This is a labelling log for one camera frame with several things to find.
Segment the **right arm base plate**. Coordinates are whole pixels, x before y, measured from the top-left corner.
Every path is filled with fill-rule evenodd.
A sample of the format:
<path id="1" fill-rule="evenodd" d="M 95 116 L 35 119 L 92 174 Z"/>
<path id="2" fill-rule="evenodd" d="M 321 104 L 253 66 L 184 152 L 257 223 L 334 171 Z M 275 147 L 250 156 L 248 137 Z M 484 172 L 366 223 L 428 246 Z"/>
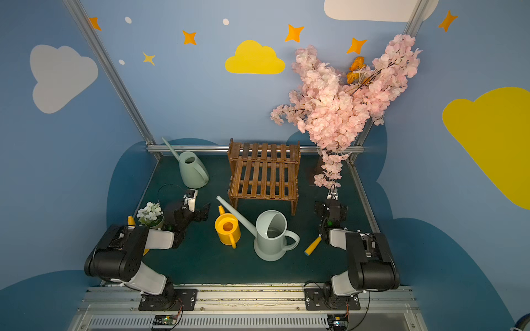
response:
<path id="1" fill-rule="evenodd" d="M 307 310 L 360 310 L 357 296 L 338 296 L 320 288 L 305 288 L 304 300 Z"/>

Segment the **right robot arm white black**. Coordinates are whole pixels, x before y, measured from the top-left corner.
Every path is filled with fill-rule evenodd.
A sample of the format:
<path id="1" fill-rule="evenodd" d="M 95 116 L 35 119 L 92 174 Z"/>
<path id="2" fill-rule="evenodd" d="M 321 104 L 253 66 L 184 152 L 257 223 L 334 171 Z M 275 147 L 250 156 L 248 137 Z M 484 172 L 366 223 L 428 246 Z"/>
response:
<path id="1" fill-rule="evenodd" d="M 331 310 L 360 309 L 358 295 L 364 291 L 386 292 L 400 286 L 400 275 L 389 243 L 382 233 L 363 233 L 343 228 L 348 208 L 338 200 L 317 201 L 314 213 L 319 216 L 319 235 L 304 251 L 309 256 L 324 242 L 346 252 L 347 269 L 323 287 L 306 293 L 316 307 Z"/>

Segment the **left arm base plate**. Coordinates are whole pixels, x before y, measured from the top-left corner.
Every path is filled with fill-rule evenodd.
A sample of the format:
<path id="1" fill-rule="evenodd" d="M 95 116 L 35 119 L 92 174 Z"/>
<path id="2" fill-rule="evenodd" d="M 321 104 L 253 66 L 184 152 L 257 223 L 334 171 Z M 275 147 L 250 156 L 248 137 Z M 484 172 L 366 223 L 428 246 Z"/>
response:
<path id="1" fill-rule="evenodd" d="M 197 289 L 174 288 L 169 294 L 142 295 L 139 311 L 193 311 L 197 302 Z"/>

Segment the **small yellow watering can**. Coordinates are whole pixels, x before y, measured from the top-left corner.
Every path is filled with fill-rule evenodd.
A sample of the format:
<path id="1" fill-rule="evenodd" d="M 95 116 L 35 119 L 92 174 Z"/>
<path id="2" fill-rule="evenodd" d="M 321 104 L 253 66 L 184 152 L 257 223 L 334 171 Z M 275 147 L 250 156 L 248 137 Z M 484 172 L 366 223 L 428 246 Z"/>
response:
<path id="1" fill-rule="evenodd" d="M 233 249 L 237 248 L 237 242 L 241 238 L 241 231 L 239 221 L 230 212 L 218 206 L 219 217 L 215 221 L 215 231 L 218 234 L 219 240 L 224 244 L 231 246 Z"/>

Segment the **large light blue watering can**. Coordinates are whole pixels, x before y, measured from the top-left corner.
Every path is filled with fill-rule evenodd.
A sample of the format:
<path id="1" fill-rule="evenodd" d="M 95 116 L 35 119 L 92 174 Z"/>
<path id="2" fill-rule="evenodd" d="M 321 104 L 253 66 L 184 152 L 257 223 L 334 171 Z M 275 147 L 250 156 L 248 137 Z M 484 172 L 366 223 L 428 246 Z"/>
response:
<path id="1" fill-rule="evenodd" d="M 259 258 L 269 262 L 277 261 L 286 252 L 297 248 L 300 237 L 287 230 L 287 219 L 281 212 L 266 210 L 253 224 L 222 197 L 217 196 L 216 200 L 255 237 L 253 245 Z"/>

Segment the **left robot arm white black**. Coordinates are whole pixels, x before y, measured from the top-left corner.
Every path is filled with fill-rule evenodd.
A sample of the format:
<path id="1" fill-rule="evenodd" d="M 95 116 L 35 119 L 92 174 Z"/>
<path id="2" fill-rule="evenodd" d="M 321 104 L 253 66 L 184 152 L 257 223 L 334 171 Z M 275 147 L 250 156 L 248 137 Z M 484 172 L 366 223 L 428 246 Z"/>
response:
<path id="1" fill-rule="evenodd" d="M 190 223 L 207 220 L 209 210 L 209 204 L 193 210 L 189 203 L 181 201 L 170 205 L 164 213 L 168 230 L 143 225 L 110 226 L 89 254 L 85 274 L 139 291 L 140 311 L 193 310 L 197 292 L 175 289 L 170 278 L 143 262 L 143 256 L 146 250 L 177 249 Z"/>

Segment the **green watering can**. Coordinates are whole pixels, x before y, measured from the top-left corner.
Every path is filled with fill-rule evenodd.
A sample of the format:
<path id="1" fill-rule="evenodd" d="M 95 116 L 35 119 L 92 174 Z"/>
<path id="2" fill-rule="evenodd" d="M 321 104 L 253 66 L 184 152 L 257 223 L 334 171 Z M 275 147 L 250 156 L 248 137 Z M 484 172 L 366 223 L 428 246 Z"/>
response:
<path id="1" fill-rule="evenodd" d="M 199 157 L 189 151 L 179 154 L 164 137 L 161 139 L 178 161 L 184 185 L 192 189 L 199 189 L 207 185 L 210 177 Z"/>

